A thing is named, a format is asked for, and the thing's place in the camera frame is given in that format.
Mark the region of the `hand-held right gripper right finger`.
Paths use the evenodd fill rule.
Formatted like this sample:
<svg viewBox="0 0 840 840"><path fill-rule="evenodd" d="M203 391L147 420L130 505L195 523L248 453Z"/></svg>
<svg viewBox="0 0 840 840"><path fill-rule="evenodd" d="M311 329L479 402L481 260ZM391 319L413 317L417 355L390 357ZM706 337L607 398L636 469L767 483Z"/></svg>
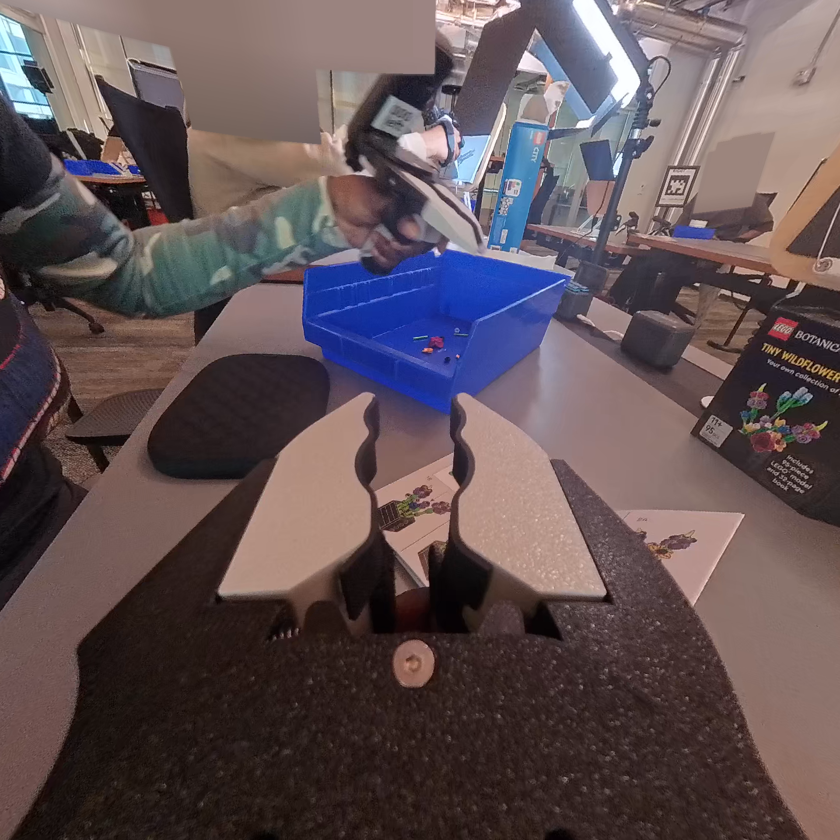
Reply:
<svg viewBox="0 0 840 840"><path fill-rule="evenodd" d="M602 604L607 589L551 458L514 423L457 394L448 540L437 572L441 621L477 631L493 607L525 621L554 604Z"/></svg>

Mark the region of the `black desk lamp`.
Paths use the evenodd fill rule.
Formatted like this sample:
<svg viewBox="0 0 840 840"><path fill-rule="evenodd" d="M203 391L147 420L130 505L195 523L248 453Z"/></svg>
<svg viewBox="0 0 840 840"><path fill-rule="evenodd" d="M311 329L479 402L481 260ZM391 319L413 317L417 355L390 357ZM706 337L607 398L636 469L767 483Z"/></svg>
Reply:
<svg viewBox="0 0 840 840"><path fill-rule="evenodd" d="M517 111L506 96L534 35L536 58L552 82L544 93L523 96ZM454 105L465 148L445 175L463 197L482 185L508 112L513 123L549 127L546 151L553 140L594 135L631 101L646 109L652 100L648 60L607 2L520 2L481 30Z"/></svg>

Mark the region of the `small black box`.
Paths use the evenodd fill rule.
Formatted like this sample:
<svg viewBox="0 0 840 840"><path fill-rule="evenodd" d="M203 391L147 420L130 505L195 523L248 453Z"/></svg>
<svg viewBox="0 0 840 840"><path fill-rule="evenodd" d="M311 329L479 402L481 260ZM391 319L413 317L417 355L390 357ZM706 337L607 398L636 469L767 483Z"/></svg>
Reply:
<svg viewBox="0 0 840 840"><path fill-rule="evenodd" d="M585 317L593 297L592 289L575 280L569 280L553 318L562 322L574 322L579 317Z"/></svg>

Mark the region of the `person's left hand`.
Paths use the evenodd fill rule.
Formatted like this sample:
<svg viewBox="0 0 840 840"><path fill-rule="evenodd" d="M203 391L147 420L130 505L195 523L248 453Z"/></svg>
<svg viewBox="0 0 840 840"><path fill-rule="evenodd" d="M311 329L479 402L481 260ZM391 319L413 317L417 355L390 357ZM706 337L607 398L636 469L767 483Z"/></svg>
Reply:
<svg viewBox="0 0 840 840"><path fill-rule="evenodd" d="M367 175L330 175L325 180L335 223L352 248L367 258L375 274L387 275L403 261L430 250L444 252L448 240L427 241L420 217L396 217L394 200Z"/></svg>

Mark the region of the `person's right hand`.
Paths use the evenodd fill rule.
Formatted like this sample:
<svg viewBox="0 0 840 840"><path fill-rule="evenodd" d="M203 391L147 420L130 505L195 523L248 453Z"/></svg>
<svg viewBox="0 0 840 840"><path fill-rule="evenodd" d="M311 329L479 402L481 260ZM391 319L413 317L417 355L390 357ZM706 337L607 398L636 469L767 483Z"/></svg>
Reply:
<svg viewBox="0 0 840 840"><path fill-rule="evenodd" d="M395 634L428 634L437 628L428 587L406 590L395 597Z"/></svg>

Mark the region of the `blue storage bin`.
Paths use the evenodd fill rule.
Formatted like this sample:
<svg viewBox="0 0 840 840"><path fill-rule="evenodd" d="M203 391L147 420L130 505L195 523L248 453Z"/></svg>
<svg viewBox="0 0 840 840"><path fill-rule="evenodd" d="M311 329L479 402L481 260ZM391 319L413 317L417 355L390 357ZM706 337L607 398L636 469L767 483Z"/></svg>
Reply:
<svg viewBox="0 0 840 840"><path fill-rule="evenodd" d="M448 413L454 396L476 396L539 348L571 279L455 250L386 276L360 262L313 266L304 272L303 333L326 360ZM413 336L455 331L471 334L460 362L411 350Z"/></svg>
<svg viewBox="0 0 840 840"><path fill-rule="evenodd" d="M140 170L135 165L122 165L95 160L63 160L66 170L80 179L105 179L107 181L143 179Z"/></svg>

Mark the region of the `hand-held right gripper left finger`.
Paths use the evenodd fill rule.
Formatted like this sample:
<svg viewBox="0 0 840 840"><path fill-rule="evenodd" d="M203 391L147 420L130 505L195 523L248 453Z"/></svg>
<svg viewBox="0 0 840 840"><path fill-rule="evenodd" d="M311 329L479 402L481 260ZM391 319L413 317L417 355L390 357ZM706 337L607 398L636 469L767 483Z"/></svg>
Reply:
<svg viewBox="0 0 840 840"><path fill-rule="evenodd" d="M331 602L354 634L390 619L391 560L371 482L379 405L361 394L276 457L218 586L224 601L280 601L295 624Z"/></svg>

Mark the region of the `office chair base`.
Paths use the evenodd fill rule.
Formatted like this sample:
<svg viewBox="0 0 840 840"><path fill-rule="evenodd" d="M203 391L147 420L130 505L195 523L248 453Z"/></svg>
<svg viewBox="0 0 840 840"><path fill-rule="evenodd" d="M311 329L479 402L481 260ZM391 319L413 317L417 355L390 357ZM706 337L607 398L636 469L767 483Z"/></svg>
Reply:
<svg viewBox="0 0 840 840"><path fill-rule="evenodd" d="M111 395L88 411L70 394L66 412L70 425L65 437L87 450L99 473L110 465L105 448L122 447L150 411L163 389L148 389Z"/></svg>

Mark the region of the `instruction booklet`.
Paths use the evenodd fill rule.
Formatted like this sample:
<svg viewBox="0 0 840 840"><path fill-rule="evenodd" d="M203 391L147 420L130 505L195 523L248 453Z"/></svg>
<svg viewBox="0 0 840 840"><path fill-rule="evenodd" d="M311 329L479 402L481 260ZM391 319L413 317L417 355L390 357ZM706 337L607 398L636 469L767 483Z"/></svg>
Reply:
<svg viewBox="0 0 840 840"><path fill-rule="evenodd" d="M386 541L412 587L428 585L428 557L448 538L459 484L454 457L439 458L375 492ZM736 512L618 510L616 515L659 559L690 604L697 603L743 520Z"/></svg>

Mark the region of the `black device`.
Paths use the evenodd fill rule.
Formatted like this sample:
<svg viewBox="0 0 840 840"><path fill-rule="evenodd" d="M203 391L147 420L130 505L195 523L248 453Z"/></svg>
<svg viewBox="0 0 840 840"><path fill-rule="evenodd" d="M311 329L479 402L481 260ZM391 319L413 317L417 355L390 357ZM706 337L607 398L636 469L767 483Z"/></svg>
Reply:
<svg viewBox="0 0 840 840"><path fill-rule="evenodd" d="M696 329L680 318L660 311L637 311L626 326L620 350L630 358L660 371L676 367Z"/></svg>

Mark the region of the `blue printed carton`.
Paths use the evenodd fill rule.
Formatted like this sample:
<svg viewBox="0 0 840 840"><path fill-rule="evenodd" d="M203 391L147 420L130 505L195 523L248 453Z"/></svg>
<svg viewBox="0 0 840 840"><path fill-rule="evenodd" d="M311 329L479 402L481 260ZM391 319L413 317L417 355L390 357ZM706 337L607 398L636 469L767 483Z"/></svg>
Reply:
<svg viewBox="0 0 840 840"><path fill-rule="evenodd" d="M517 251L537 188L549 127L528 119L513 123L490 224L490 250Z"/></svg>

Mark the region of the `pile of toy brick pieces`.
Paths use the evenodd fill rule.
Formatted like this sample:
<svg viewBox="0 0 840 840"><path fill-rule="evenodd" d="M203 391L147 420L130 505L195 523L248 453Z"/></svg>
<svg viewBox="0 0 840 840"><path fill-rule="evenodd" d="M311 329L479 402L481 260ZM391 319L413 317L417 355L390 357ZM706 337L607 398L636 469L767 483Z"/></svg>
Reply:
<svg viewBox="0 0 840 840"><path fill-rule="evenodd" d="M455 331L447 334L419 334L410 341L411 350L423 361L436 361L444 366L463 360L471 334Z"/></svg>

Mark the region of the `person's left forearm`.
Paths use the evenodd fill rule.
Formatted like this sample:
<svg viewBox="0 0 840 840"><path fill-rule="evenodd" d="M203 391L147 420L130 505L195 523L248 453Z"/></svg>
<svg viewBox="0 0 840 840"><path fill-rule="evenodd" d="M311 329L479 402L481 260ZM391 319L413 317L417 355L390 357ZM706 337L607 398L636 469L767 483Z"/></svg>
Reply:
<svg viewBox="0 0 840 840"><path fill-rule="evenodd" d="M350 248L326 177L218 215L131 230L5 99L1 158L2 263L123 316L192 312Z"/></svg>

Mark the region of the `person's dark pants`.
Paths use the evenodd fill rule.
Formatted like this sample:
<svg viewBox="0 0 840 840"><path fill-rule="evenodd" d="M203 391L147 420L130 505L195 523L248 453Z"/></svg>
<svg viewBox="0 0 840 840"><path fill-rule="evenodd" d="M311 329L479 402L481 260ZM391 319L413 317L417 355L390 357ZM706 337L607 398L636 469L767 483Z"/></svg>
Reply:
<svg viewBox="0 0 840 840"><path fill-rule="evenodd" d="M86 495L44 444L25 448L1 486L1 607Z"/></svg>

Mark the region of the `black product box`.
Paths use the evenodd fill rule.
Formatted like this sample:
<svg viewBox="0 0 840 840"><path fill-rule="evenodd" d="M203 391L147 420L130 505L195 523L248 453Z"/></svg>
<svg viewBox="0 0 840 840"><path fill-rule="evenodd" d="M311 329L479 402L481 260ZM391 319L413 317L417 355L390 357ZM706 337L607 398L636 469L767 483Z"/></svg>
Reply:
<svg viewBox="0 0 840 840"><path fill-rule="evenodd" d="M771 311L691 435L808 518L839 525L838 311Z"/></svg>

